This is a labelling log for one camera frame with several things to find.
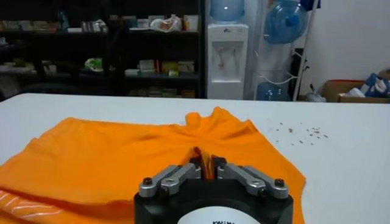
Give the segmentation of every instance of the water dispenser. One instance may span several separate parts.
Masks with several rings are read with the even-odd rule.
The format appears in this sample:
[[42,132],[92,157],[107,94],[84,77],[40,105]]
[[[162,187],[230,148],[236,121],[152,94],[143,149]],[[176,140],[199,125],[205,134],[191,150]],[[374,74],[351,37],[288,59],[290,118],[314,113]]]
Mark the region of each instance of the water dispenser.
[[209,99],[243,99],[249,27],[238,21],[244,0],[212,0],[208,25]]

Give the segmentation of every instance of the orange t-shirt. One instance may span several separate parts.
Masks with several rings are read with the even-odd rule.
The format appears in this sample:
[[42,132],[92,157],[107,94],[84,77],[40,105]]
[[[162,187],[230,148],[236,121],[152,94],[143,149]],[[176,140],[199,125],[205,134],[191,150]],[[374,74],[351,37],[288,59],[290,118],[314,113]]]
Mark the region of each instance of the orange t-shirt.
[[261,135],[215,108],[186,125],[137,125],[67,118],[0,166],[0,223],[134,223],[133,196],[144,177],[185,164],[193,148],[282,178],[303,224],[305,177]]

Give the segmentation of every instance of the cardboard box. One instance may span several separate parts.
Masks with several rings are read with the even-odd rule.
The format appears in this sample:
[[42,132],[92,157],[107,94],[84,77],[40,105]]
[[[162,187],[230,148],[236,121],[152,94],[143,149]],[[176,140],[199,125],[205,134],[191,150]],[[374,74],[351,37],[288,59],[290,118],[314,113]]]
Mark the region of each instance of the cardboard box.
[[363,83],[354,80],[329,80],[324,84],[322,96],[327,102],[333,103],[390,103],[390,98],[339,96],[340,93],[347,93],[353,88],[360,88]]

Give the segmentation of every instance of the metal clamp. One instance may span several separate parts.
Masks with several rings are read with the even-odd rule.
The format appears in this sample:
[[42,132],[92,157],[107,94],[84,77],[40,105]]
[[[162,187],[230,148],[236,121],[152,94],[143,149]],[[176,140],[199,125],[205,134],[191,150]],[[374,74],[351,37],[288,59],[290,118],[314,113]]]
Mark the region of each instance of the metal clamp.
[[245,166],[243,167],[243,170],[259,179],[262,179],[266,184],[268,193],[271,194],[274,198],[288,198],[288,186],[282,179],[274,180],[251,166]]
[[156,195],[161,180],[174,173],[178,168],[178,166],[171,165],[153,178],[145,178],[140,184],[139,195],[144,198],[150,198]]
[[161,188],[167,190],[169,195],[174,195],[179,192],[180,185],[184,181],[187,179],[200,179],[201,177],[201,168],[193,163],[188,163],[170,177],[164,178],[161,181]]
[[246,188],[248,193],[256,196],[259,191],[266,188],[266,184],[263,180],[253,177],[245,170],[232,163],[228,163],[224,167],[218,167],[218,178],[238,180]]

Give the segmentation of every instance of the white tabletop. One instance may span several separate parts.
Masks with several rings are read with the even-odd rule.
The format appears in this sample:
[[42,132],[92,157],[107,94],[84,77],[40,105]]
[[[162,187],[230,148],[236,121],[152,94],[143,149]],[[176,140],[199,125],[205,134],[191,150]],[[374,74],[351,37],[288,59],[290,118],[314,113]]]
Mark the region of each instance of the white tabletop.
[[[187,113],[207,116],[216,106],[252,120],[306,176],[306,223],[390,222],[390,105],[385,104],[23,94],[0,103],[0,164],[66,117],[184,124]],[[312,128],[320,134],[310,136]]]

